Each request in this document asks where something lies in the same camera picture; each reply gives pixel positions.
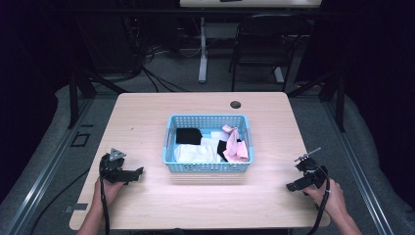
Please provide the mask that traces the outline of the small black sock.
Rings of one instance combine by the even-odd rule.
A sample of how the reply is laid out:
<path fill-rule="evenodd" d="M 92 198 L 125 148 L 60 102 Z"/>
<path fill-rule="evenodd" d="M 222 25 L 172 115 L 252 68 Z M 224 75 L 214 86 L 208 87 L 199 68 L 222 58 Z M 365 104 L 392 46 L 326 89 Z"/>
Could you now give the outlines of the small black sock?
<path fill-rule="evenodd" d="M 222 140 L 220 140 L 219 142 L 218 142 L 218 145 L 217 145 L 217 154 L 220 156 L 220 158 L 224 161 L 224 162 L 228 162 L 228 160 L 225 158 L 225 156 L 224 156 L 224 152 L 225 152 L 225 150 L 226 150 L 226 142 L 225 141 L 222 141 Z"/>

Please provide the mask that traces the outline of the light blue plastic basket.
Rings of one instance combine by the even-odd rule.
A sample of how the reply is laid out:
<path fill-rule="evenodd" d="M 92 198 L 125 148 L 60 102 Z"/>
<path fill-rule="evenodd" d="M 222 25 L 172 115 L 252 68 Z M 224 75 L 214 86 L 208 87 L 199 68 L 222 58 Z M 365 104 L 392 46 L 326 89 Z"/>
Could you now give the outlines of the light blue plastic basket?
<path fill-rule="evenodd" d="M 198 128 L 203 137 L 210 138 L 213 130 L 223 125 L 237 127 L 240 139 L 246 142 L 249 159 L 245 163 L 178 163 L 174 159 L 178 128 Z M 171 172 L 245 172 L 254 161 L 254 147 L 249 119 L 244 115 L 171 115 L 169 117 L 162 149 L 162 160 Z"/>

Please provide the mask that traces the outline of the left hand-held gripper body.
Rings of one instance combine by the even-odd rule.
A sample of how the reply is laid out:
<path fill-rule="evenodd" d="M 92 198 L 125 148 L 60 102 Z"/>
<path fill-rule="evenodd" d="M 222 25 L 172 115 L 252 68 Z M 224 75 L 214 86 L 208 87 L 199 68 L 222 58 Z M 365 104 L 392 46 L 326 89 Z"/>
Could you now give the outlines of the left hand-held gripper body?
<path fill-rule="evenodd" d="M 100 160 L 99 174 L 110 183 L 127 182 L 127 172 L 122 169 L 126 154 L 115 148 L 106 153 Z"/>

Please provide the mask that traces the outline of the aluminium floor rail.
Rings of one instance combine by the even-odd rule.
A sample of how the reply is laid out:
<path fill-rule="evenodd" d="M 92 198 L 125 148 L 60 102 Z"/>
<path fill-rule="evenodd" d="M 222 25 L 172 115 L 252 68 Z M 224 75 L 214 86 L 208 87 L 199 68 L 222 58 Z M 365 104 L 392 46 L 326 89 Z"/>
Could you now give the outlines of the aluminium floor rail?
<path fill-rule="evenodd" d="M 328 116 L 331 125 L 333 126 L 336 134 L 340 138 L 342 146 L 346 151 L 346 162 L 348 168 L 353 176 L 356 186 L 362 196 L 364 204 L 369 211 L 374 225 L 380 235 L 394 235 L 392 227 L 388 222 L 386 215 L 379 203 L 378 197 L 375 195 L 366 174 L 358 161 L 357 155 L 355 154 L 349 139 L 345 132 L 342 132 L 338 127 L 335 119 L 335 110 L 330 103 L 322 103 L 323 109 Z"/>
<path fill-rule="evenodd" d="M 100 122 L 95 100 L 80 106 L 80 118 L 67 128 L 61 105 L 34 155 L 0 205 L 0 235 L 73 235 L 69 221 L 92 165 Z"/>

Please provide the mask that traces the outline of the pink sock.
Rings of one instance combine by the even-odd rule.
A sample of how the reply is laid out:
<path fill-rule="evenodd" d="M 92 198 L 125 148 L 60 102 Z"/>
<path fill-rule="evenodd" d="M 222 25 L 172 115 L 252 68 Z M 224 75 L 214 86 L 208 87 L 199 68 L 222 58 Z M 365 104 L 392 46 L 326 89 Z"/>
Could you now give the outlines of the pink sock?
<path fill-rule="evenodd" d="M 223 151 L 225 159 L 230 163 L 245 163 L 249 159 L 249 152 L 246 142 L 240 139 L 238 128 L 225 124 L 222 130 L 229 135 Z"/>

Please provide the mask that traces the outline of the small white sock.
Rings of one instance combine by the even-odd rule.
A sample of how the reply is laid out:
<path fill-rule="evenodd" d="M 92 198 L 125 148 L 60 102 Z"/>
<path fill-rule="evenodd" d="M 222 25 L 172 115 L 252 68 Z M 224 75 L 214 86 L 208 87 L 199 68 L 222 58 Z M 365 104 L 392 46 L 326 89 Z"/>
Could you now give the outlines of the small white sock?
<path fill-rule="evenodd" d="M 221 141 L 227 141 L 229 138 L 229 134 L 223 130 L 213 130 L 210 133 L 211 139 L 221 140 Z"/>

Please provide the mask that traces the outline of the person's left hand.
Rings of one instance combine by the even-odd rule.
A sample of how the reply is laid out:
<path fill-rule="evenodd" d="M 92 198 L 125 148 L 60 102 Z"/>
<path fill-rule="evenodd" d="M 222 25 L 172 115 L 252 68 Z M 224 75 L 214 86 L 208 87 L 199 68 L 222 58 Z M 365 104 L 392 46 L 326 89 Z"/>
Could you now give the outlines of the person's left hand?
<path fill-rule="evenodd" d="M 106 179 L 101 179 L 100 177 L 98 177 L 97 181 L 95 182 L 95 190 L 93 201 L 91 204 L 91 209 L 93 211 L 103 209 L 101 202 L 101 186 L 104 186 L 104 195 L 106 197 L 107 205 L 109 206 L 115 200 L 119 190 L 123 185 L 123 182 L 111 183 Z"/>

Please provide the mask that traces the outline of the black metal frame stand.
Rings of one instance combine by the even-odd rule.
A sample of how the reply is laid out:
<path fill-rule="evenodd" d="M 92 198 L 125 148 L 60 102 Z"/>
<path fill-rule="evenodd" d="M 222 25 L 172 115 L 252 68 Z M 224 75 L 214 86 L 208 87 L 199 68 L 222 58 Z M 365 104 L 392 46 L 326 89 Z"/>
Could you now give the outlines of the black metal frame stand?
<path fill-rule="evenodd" d="M 92 85 L 93 81 L 104 85 L 117 94 L 126 93 L 125 89 L 118 87 L 112 82 L 104 79 L 102 76 L 92 70 L 75 69 L 69 78 L 69 128 L 73 128 L 79 119 L 78 91 L 80 91 L 81 94 L 87 99 L 94 99 L 97 95 L 97 91 Z"/>
<path fill-rule="evenodd" d="M 341 132 L 345 132 L 344 110 L 346 99 L 346 80 L 339 71 L 330 71 L 315 80 L 308 81 L 300 88 L 289 92 L 288 96 L 290 98 L 297 97 L 318 84 L 323 84 L 323 88 L 318 95 L 321 102 L 330 102 L 334 98 L 334 95 L 337 95 L 335 99 L 335 123 Z"/>

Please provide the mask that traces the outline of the large black sock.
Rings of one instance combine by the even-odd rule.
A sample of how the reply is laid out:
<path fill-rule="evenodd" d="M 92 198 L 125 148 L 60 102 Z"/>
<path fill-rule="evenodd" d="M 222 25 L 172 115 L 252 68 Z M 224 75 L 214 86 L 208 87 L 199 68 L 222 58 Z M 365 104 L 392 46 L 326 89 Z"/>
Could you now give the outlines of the large black sock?
<path fill-rule="evenodd" d="M 200 145 L 203 135 L 198 128 L 178 128 L 176 130 L 177 144 Z"/>

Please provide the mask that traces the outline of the person's right hand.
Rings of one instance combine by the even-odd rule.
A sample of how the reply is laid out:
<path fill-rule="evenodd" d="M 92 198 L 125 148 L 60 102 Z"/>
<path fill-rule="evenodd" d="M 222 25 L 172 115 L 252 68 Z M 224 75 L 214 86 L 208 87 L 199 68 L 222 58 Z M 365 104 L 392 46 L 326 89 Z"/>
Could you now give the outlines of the person's right hand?
<path fill-rule="evenodd" d="M 329 190 L 327 190 L 325 185 L 323 185 L 320 188 L 315 188 L 314 194 L 310 197 L 314 200 L 315 203 L 321 205 L 323 202 L 323 196 L 326 193 L 329 193 L 325 206 L 325 212 L 327 214 L 330 212 L 347 212 L 344 191 L 341 188 L 340 184 L 337 183 L 334 179 L 329 179 L 329 183 Z"/>

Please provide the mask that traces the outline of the large white sock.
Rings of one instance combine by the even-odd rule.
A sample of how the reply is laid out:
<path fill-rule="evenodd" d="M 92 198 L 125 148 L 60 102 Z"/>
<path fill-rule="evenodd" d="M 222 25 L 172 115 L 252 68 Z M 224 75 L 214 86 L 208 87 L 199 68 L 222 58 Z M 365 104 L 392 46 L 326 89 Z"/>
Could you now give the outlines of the large white sock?
<path fill-rule="evenodd" d="M 217 139 L 201 139 L 199 145 L 178 144 L 174 149 L 174 159 L 178 163 L 220 163 L 221 157 L 217 153 L 219 141 Z"/>

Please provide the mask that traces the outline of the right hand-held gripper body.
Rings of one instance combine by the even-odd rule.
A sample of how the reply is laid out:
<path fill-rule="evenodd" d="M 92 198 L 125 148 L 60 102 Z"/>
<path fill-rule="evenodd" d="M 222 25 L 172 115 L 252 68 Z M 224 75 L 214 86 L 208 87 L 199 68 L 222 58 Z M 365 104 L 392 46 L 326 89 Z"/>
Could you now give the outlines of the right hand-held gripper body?
<path fill-rule="evenodd" d="M 310 156 L 317 151 L 319 151 L 319 148 L 297 158 L 296 168 L 303 173 L 302 178 L 306 180 L 306 187 L 313 184 L 320 188 L 328 177 L 327 168 Z"/>

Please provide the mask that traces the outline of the black folding chair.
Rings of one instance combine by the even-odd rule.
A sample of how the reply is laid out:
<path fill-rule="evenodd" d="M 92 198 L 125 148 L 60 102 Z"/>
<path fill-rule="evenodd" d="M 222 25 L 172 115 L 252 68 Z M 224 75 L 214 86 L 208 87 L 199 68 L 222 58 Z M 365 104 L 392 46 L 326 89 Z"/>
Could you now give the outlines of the black folding chair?
<path fill-rule="evenodd" d="M 307 30 L 307 21 L 294 15 L 256 14 L 243 19 L 235 34 L 229 72 L 235 90 L 237 67 L 285 68 L 287 79 L 298 45 Z"/>

